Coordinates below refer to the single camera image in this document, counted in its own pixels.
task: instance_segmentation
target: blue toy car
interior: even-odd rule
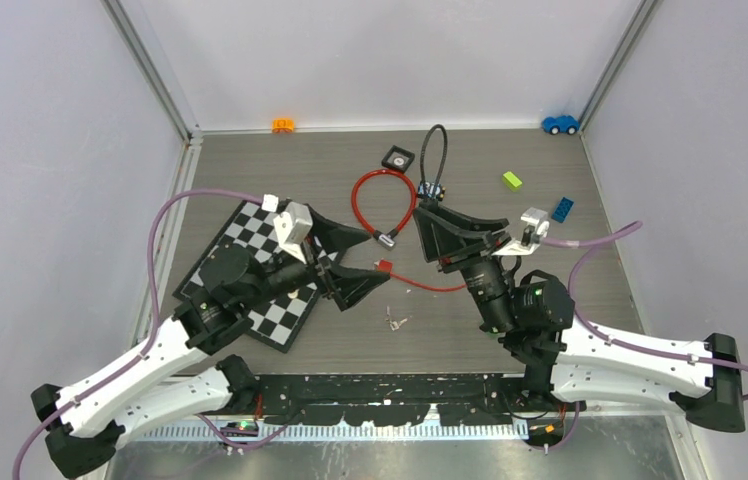
[[[578,130],[580,130],[580,122],[571,115],[563,115],[556,118],[548,117],[542,120],[542,130],[551,135],[556,135],[559,132],[574,135]]]

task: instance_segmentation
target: gray table surface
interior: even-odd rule
[[[207,136],[194,187],[216,187],[252,194],[273,193],[309,203],[319,213],[358,226],[350,208],[354,182],[380,168],[388,149],[398,145],[418,153],[422,131],[239,134]],[[553,211],[562,196],[574,200],[564,224],[552,222],[551,235],[589,239],[606,235],[608,225],[582,143],[577,137],[552,137],[538,130],[464,130],[449,132],[448,160],[442,183],[445,205],[481,218],[510,219],[518,232],[521,213],[534,206]],[[435,175],[441,142],[434,137],[427,154],[427,175]],[[501,181],[513,171],[524,185],[511,192]],[[418,160],[407,172],[419,180]],[[360,191],[360,208],[380,229],[391,229],[403,215],[409,193],[400,180],[384,177]],[[171,280],[163,303],[170,313],[171,290],[206,248],[236,204],[229,199],[189,201],[177,244]],[[426,264],[415,225],[410,222],[389,252],[374,241],[348,252],[343,264],[372,267],[385,258],[394,271],[430,285],[452,286],[459,274],[443,275]],[[563,281],[582,252],[551,247],[526,257],[521,274],[539,268]],[[577,301],[593,321],[641,331],[624,272],[613,248],[596,256],[581,272]],[[385,323],[392,315],[409,320],[397,331]],[[247,336],[215,358],[241,355],[255,373],[409,373],[520,372],[523,366],[477,329],[479,315],[465,291],[431,293],[391,280],[361,304],[339,312],[332,302],[315,306],[287,354]],[[191,369],[200,371],[209,363]]]

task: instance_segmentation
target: red cable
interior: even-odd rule
[[[391,175],[393,177],[398,177],[403,180],[403,183],[405,183],[407,187],[409,187],[409,197],[411,199],[409,202],[409,209],[406,211],[406,215],[403,216],[403,220],[401,220],[398,226],[391,230],[391,232],[380,232],[379,230],[371,226],[371,224],[365,220],[365,217],[362,216],[362,212],[359,211],[359,206],[356,204],[356,196],[359,193],[359,187],[361,187],[362,184],[365,183],[368,179],[379,175]],[[353,214],[356,215],[356,219],[359,220],[360,224],[362,224],[362,228],[367,230],[368,233],[372,235],[375,235],[377,233],[389,233],[391,236],[397,235],[397,232],[403,230],[403,227],[405,227],[406,224],[409,223],[409,219],[412,218],[412,211],[415,210],[415,202],[415,186],[412,184],[412,180],[398,171],[389,170],[387,168],[374,170],[373,172],[368,172],[365,175],[359,177],[359,180],[357,180],[356,184],[353,186],[353,191],[350,192],[350,206],[351,208],[353,208]]]
[[[462,284],[458,287],[431,287],[430,285],[424,285],[423,283],[418,283],[415,280],[410,280],[404,276],[398,275],[397,273],[389,273],[389,275],[391,275],[392,278],[400,280],[401,282],[408,283],[418,288],[423,288],[424,290],[430,290],[431,292],[448,293],[456,292],[457,290],[462,290],[463,288],[465,288],[465,284]]]

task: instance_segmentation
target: small black box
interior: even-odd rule
[[[414,153],[397,145],[392,145],[392,148],[389,149],[389,152],[383,157],[383,161],[380,164],[388,169],[406,173],[413,160],[415,160]]]

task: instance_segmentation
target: checkered board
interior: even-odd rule
[[[225,244],[238,244],[252,253],[256,260],[264,262],[273,253],[280,251],[277,236],[274,233],[276,213],[266,212],[259,205],[242,202],[233,215],[215,236],[215,240],[203,252],[200,259],[191,267],[180,285],[174,290],[174,297],[186,300],[195,290],[203,286],[198,273],[200,267],[216,248]],[[334,262],[341,260],[344,252],[325,252],[320,243],[315,241],[318,256],[329,256]],[[248,334],[260,342],[283,353],[289,351],[303,323],[315,306],[319,295],[314,283],[298,290],[296,298],[282,295],[265,305],[254,308],[248,314],[253,320],[253,327]]]

